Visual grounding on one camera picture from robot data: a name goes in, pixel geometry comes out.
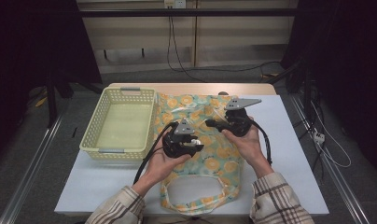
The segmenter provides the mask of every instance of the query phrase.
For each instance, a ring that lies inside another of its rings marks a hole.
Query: wire
[[[179,53],[177,52],[177,45],[176,45],[176,39],[175,39],[175,26],[174,26],[174,19],[172,17],[169,17],[169,40],[168,40],[168,54],[167,54],[167,59],[168,59],[168,65],[169,67],[176,71],[175,69],[173,69],[173,67],[171,66],[170,62],[169,62],[169,48],[171,47],[171,27],[172,27],[172,35],[173,35],[173,38],[174,38],[174,43],[175,43],[175,53],[176,53],[176,57],[177,57],[177,60],[179,61],[179,64],[180,64],[180,67],[182,68],[183,72],[185,72],[185,74],[194,79],[194,80],[197,80],[197,81],[200,81],[200,82],[204,82],[204,83],[207,83],[206,81],[202,80],[202,79],[199,79],[199,78],[196,78],[196,77],[193,77],[191,76],[186,70],[185,68],[183,67],[182,63],[180,62],[180,57],[179,57]]]
[[[177,57],[177,60],[179,62],[181,70],[173,68],[171,66],[171,63],[170,63],[170,60],[169,60],[169,52],[170,52],[170,47],[171,47],[171,37],[174,40],[175,54],[176,54],[176,57]],[[267,65],[267,64],[271,64],[271,63],[279,63],[280,64],[280,62],[272,61],[272,62],[262,63],[261,65],[257,65],[257,66],[250,67],[250,68],[233,69],[233,70],[230,70],[230,69],[217,69],[217,68],[190,68],[190,69],[186,69],[186,68],[183,67],[183,65],[182,65],[182,63],[180,61],[179,54],[177,52],[177,45],[176,45],[176,40],[175,40],[175,26],[174,26],[174,19],[172,17],[169,18],[169,40],[168,40],[167,62],[168,62],[168,66],[171,68],[171,70],[176,71],[176,72],[184,72],[184,73],[186,73],[186,75],[188,77],[191,77],[191,78],[193,78],[195,80],[198,80],[198,81],[201,81],[201,82],[205,82],[205,83],[206,83],[206,81],[201,80],[201,79],[196,78],[196,77],[193,77],[190,74],[188,74],[188,72],[189,71],[244,72],[244,71],[250,71],[250,70],[254,70],[254,69],[259,68],[260,69],[260,73],[261,73],[261,80],[262,80],[262,78],[263,78],[262,66]]]
[[[250,122],[255,125],[263,134],[264,140],[265,140],[265,147],[267,149],[267,161],[271,165],[272,160],[271,160],[271,146],[270,146],[270,139],[268,138],[268,135],[264,132],[264,130],[252,119],[250,119]]]
[[[347,157],[347,159],[349,160],[349,163],[347,164],[347,165],[342,165],[342,164],[340,164],[340,163],[338,163],[338,162],[336,162],[335,160],[333,160],[332,158],[331,158],[331,156],[322,148],[322,147],[320,147],[319,149],[321,150],[321,151],[323,151],[323,153],[325,153],[325,156],[327,157],[327,158],[329,158],[334,164],[336,164],[336,165],[338,165],[338,166],[341,166],[341,167],[349,167],[349,166],[351,166],[351,164],[352,164],[352,161],[351,161],[351,158],[349,157],[349,155],[348,155],[348,153],[345,151],[345,149],[337,142],[337,140],[335,140],[334,139],[334,137],[328,132],[328,129],[325,127],[325,125],[324,125],[324,123],[322,122],[322,119],[320,118],[320,116],[319,116],[319,113],[317,112],[317,110],[316,110],[316,108],[315,108],[315,106],[314,106],[314,103],[313,102],[311,102],[311,105],[313,106],[313,108],[314,108],[314,112],[316,113],[316,115],[317,115],[317,117],[319,118],[319,121],[320,121],[320,124],[322,125],[322,127],[325,129],[325,132],[331,137],[331,139],[340,147],[340,149],[342,150],[342,152],[346,155],[346,157]]]
[[[145,169],[145,166],[146,164],[148,163],[148,161],[150,160],[150,158],[154,155],[154,153],[160,149],[162,149],[163,147],[160,147],[160,148],[157,148],[154,150],[154,148],[156,147],[157,143],[160,141],[160,139],[163,137],[163,134],[165,133],[165,131],[174,126],[174,125],[177,125],[177,122],[170,122],[169,124],[167,124],[163,129],[162,131],[160,132],[159,136],[157,137],[156,141],[154,141],[153,143],[153,146],[151,147],[151,149],[148,151],[147,155],[145,156],[145,158],[143,159],[142,161],[142,164],[140,164],[140,167],[138,169],[138,171],[136,172],[136,176],[135,176],[135,180],[133,181],[133,183],[135,184],[138,180],[139,180],[139,177],[140,175],[142,174],[143,170]]]

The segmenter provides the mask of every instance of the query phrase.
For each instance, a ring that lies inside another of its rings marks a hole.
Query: yellow plastic basket
[[[141,161],[153,144],[156,92],[107,87],[80,143],[95,160]]]

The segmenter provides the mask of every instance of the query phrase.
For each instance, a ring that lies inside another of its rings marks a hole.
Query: white cord
[[[320,150],[323,151],[323,153],[325,153],[325,156],[327,158],[329,158],[334,164],[338,165],[338,166],[341,166],[341,167],[349,167],[351,166],[352,162],[351,162],[351,158],[349,157],[348,153],[345,151],[345,149],[343,149],[343,147],[333,138],[333,136],[328,132],[328,129],[326,129],[325,125],[323,124],[322,122],[322,119],[320,118],[319,114],[317,113],[317,110],[316,110],[316,107],[314,106],[314,103],[311,101],[311,105],[313,106],[314,108],[314,112],[316,113],[317,117],[319,118],[319,121],[320,123],[322,124],[322,127],[325,129],[326,133],[331,137],[331,139],[333,139],[333,141],[341,148],[341,150],[343,151],[343,153],[346,155],[346,157],[348,158],[349,160],[349,163],[348,165],[342,165],[342,164],[339,164],[338,162],[336,162],[335,160],[333,160],[331,158],[331,156],[321,147],[319,146]]]

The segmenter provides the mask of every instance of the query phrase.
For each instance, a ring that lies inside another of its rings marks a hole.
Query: black cable
[[[170,51],[170,47],[171,47],[171,36],[173,37],[174,39],[174,43],[175,43],[175,54],[177,56],[177,60],[179,61],[179,64],[180,64],[180,67],[182,70],[179,70],[179,69],[176,69],[176,68],[173,68],[171,66],[171,63],[170,63],[170,60],[169,60],[169,51]],[[270,64],[270,63],[279,63],[280,62],[277,62],[277,61],[272,61],[272,62],[266,62],[266,63],[262,63],[261,65],[257,65],[257,66],[254,66],[254,67],[250,67],[250,68],[243,68],[243,69],[236,69],[236,70],[229,70],[229,69],[217,69],[217,68],[190,68],[190,69],[186,69],[183,67],[181,61],[180,61],[180,57],[179,57],[179,54],[177,52],[177,45],[176,45],[176,40],[175,40],[175,26],[174,26],[174,19],[172,17],[169,18],[169,41],[168,41],[168,52],[167,52],[167,62],[168,62],[168,66],[171,68],[171,70],[173,71],[176,71],[176,72],[184,72],[186,73],[186,75],[188,75],[189,77],[193,78],[193,79],[196,79],[198,81],[201,81],[201,82],[206,82],[206,81],[203,81],[201,79],[198,79],[196,77],[192,77],[191,75],[189,75],[187,72],[188,71],[217,71],[217,72],[244,72],[244,71],[250,71],[250,70],[254,70],[254,69],[257,69],[257,68],[260,68],[260,72],[261,72],[261,78],[262,78],[262,66],[264,65],[267,65],[267,64]]]
[[[202,80],[202,79],[199,79],[199,78],[196,78],[196,77],[193,77],[191,76],[186,70],[185,68],[183,67],[182,63],[180,62],[180,57],[179,57],[179,53],[177,52],[177,45],[176,45],[176,40],[175,40],[175,26],[174,26],[174,19],[172,17],[169,18],[169,41],[168,41],[168,55],[167,55],[167,59],[168,59],[168,65],[169,67],[176,71],[169,63],[169,48],[171,47],[171,27],[172,27],[172,36],[174,38],[174,43],[175,43],[175,53],[176,53],[176,57],[177,57],[177,60],[179,61],[179,64],[180,64],[180,67],[182,68],[183,72],[185,72],[185,74],[194,79],[194,80],[197,80],[197,81],[200,81],[200,82],[204,82],[204,83],[207,83],[206,81]]]
[[[254,121],[254,120],[250,120],[251,123],[253,125],[255,125],[255,127],[257,127],[263,134],[264,136],[264,140],[265,140],[265,147],[267,149],[267,161],[268,163],[271,165],[272,164],[272,160],[271,160],[271,145],[270,145],[270,139],[268,139],[268,135],[264,132],[264,130]]]
[[[133,183],[135,184],[138,180],[139,180],[139,177],[140,175],[142,174],[143,170],[145,169],[145,166],[146,164],[148,163],[148,161],[150,160],[150,158],[154,155],[154,153],[161,149],[161,148],[158,148],[157,150],[154,150],[154,147],[156,147],[157,143],[160,141],[160,139],[163,137],[163,134],[165,133],[165,131],[170,128],[170,127],[173,127],[174,125],[177,125],[178,122],[170,122],[169,124],[167,124],[163,129],[162,131],[160,132],[159,136],[157,137],[156,141],[154,141],[153,143],[153,146],[151,147],[151,149],[148,151],[147,155],[145,156],[145,158],[143,159],[142,161],[142,164],[140,165],[138,171],[136,172],[136,176],[135,176],[135,180],[133,181]]]

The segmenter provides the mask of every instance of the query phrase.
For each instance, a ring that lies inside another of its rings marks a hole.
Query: plaid shirt sleeve
[[[314,223],[281,174],[263,176],[253,183],[253,190],[250,216],[254,223]]]
[[[142,222],[145,201],[132,188],[124,187],[102,203],[86,224],[138,224]]]

